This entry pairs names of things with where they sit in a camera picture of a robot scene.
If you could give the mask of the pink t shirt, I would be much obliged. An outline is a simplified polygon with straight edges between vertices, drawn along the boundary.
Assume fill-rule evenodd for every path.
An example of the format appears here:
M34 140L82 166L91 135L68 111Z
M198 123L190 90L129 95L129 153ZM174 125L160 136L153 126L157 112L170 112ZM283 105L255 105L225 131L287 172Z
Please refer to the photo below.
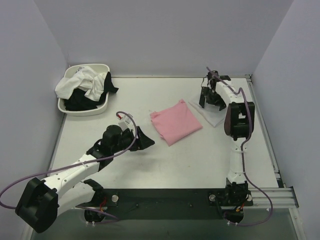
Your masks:
M172 107L152 112L150 120L168 146L203 128L183 99Z

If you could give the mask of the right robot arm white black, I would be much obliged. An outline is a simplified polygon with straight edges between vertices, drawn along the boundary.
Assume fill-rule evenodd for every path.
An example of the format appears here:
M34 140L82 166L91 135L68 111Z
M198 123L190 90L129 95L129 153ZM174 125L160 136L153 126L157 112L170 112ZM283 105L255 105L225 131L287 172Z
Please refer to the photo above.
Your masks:
M247 100L243 88L232 86L229 76L220 76L216 70L210 70L206 77L207 84L201 87L199 105L226 110L223 127L231 138L229 171L221 201L229 206L242 205L250 194L244 157L246 144L254 131L255 104Z

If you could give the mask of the white plastic basket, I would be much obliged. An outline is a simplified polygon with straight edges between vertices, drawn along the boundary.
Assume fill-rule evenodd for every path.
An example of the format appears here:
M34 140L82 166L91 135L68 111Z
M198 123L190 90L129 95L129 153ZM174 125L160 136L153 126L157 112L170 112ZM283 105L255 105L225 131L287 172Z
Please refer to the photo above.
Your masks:
M109 66L102 63L69 67L55 88L58 109L77 117L103 113L108 105L109 94L117 91Z

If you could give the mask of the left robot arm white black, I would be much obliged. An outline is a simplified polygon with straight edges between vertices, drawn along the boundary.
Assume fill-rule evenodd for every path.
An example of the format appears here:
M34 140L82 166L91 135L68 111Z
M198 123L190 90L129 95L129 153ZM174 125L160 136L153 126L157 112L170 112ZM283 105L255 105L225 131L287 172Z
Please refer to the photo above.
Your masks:
M42 180L31 179L15 208L15 213L37 233L46 231L58 215L78 205L96 206L104 201L104 188L89 176L109 165L115 154L147 149L155 141L146 136L140 127L136 131L118 125L106 128L101 139L69 169Z

